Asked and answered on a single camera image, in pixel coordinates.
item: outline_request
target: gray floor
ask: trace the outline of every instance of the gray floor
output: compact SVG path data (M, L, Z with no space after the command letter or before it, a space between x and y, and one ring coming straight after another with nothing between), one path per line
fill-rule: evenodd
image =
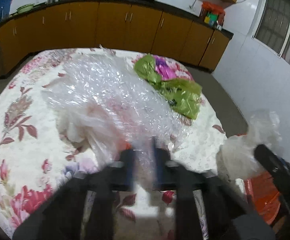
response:
M0 94L18 71L31 59L32 57L28 57L8 78L0 80ZM215 110L227 137L246 133L246 121L216 79L211 74L195 68L188 67L188 70L191 72L195 81L203 87L203 94Z

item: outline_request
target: window frame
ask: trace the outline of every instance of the window frame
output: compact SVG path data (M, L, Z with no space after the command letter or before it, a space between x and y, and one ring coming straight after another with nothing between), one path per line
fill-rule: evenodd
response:
M255 24L255 27L251 33L251 38L258 42L259 44L261 44L262 46L264 46L266 49L270 50L273 54L275 54L278 58L281 58L285 49L286 49L286 46L287 46L287 43L289 41L289 37L290 37L290 23L289 23L289 27L288 27L288 31L287 31L287 34L286 34L286 38L284 40L284 43L283 43L283 46L280 50L280 53L277 53L275 52L272 48L270 48L269 46L267 46L265 43L261 42L260 40L258 40L255 35L256 35L256 32L259 28L259 25L260 25L260 22L261 22L261 19L263 17L263 14L264 14L264 11L265 11L265 6L266 6L266 2L267 0L262 0L262 3L261 3L261 8L260 8L260 12L259 12L259 15L258 15L258 18L257 18L257 21L256 21L256 24Z

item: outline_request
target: tablecloth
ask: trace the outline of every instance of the tablecloth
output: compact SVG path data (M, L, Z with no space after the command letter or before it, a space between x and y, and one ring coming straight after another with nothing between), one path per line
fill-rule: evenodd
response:
M114 51L133 65L144 54ZM62 65L80 53L103 53L101 49L60 49L36 55L13 78L0 95L0 226L12 237L24 221L76 171L95 172L91 149L82 151L59 135L56 114L47 107L41 91L58 76ZM188 70L168 58L159 59L177 77L192 79ZM172 158L194 171L216 171L216 154L226 138L221 123L204 95L189 135ZM90 192L86 209L93 203ZM145 190L136 183L134 193L116 193L115 239L173 239L176 192ZM199 191L195 199L204 237L208 237ZM84 221L88 218L86 210Z

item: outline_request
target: transparent plastic wrap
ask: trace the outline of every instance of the transparent plastic wrap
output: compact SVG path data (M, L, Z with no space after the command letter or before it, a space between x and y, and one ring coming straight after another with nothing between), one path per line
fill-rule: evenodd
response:
M42 92L58 113L59 132L73 142L87 139L99 166L141 138L156 137L161 144L179 145L184 126L167 101L128 70L123 58L103 51L75 55L64 64L66 74ZM139 160L151 170L150 155L140 154Z
M253 156L253 150L257 145L265 144L274 153L280 152L279 123L275 112L255 111L250 118L247 135L231 136L225 141L221 154L230 179L245 180L264 172Z

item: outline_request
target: black countertop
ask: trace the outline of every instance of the black countertop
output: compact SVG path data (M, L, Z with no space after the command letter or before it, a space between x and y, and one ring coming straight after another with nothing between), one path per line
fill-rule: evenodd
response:
M162 3L162 2L158 2L158 1L150 2L150 1L147 1L147 0L67 0L67 1L60 0L59 2L52 3L52 4L42 3L42 4L39 4L39 5L36 5L30 11L27 11L27 12L22 13L22 14L15 14L12 17L9 17L9 18L1 21L0 22L0 26L3 25L3 24L5 24L9 20L16 19L18 17L22 17L22 16L27 15L27 14L30 14L30 13L32 13L34 11L43 10L43 9L45 9L47 7L54 6L54 5L57 5L57 4L70 3L70 2L78 2L78 1L123 2L123 3L143 5L143 6L147 6L147 7L150 7L150 8L162 10L164 12L167 12L167 13L170 13L170 14L173 14L173 15L176 15L176 16L179 16L179 17L187 18L189 20L193 20L194 22L197 22L199 24L202 24L202 25L204 25L204 26L206 26L206 27L208 27L210 29L213 29L208 24L204 23L203 20L200 19L197 15L194 15L194 14L192 14L190 12L187 12L185 10L179 9L179 8L177 8L175 6L168 5L166 3ZM229 31L227 31L225 29L222 29L220 32L224 36L226 36L227 38L229 38L229 39L232 39L232 37L234 36L233 33L229 32Z

